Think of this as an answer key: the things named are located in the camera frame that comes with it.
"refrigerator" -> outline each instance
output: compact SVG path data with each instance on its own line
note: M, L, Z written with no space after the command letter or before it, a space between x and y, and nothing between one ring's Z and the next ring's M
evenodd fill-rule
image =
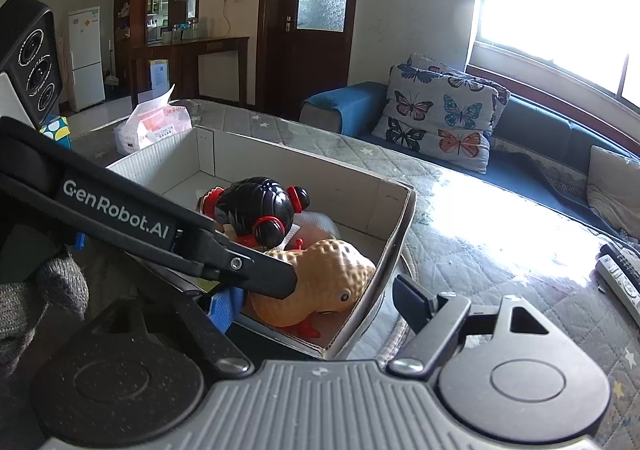
M100 8L69 13L69 104L78 112L104 101Z

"orange peanut toy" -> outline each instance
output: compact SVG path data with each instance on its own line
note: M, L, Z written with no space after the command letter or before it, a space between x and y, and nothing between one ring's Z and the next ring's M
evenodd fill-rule
M265 255L289 262L298 276L296 290L284 300L249 294L258 318L274 327L306 323L306 335L319 333L308 323L311 313L334 313L350 308L362 296L376 266L343 240L319 240L304 251L272 249Z

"gray glove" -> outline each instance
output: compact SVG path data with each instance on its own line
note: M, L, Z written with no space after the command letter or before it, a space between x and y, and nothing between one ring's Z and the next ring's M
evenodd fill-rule
M14 372L49 305L82 320L88 302L84 276L66 249L25 282L0 284L0 378Z

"black doll hair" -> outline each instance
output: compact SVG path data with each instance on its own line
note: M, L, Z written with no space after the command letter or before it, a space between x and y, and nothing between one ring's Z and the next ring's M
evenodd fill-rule
M273 179L252 177L232 184L220 194L215 218L221 224L231 224L238 237L252 235L258 244L271 249L286 237L294 214L308 205L305 189L284 189Z
M282 223L273 219L261 221L254 227L254 237L258 244L268 249L279 246L285 237Z

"camera module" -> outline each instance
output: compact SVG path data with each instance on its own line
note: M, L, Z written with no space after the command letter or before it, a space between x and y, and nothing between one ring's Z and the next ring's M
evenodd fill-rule
M33 67L29 80L27 80L27 92L30 96L35 96L37 91L49 76L51 70L51 56L43 56L40 61Z
M38 110L41 112L46 110L51 101L53 100L53 95L56 91L56 86L53 83L49 83L47 88L44 89L43 93L40 94L40 99L38 100Z
M36 29L24 41L22 47L20 48L20 55L18 56L18 63L21 67L29 65L31 61L36 57L36 54L38 54L40 46L42 45L43 38L44 33L42 32L42 29Z

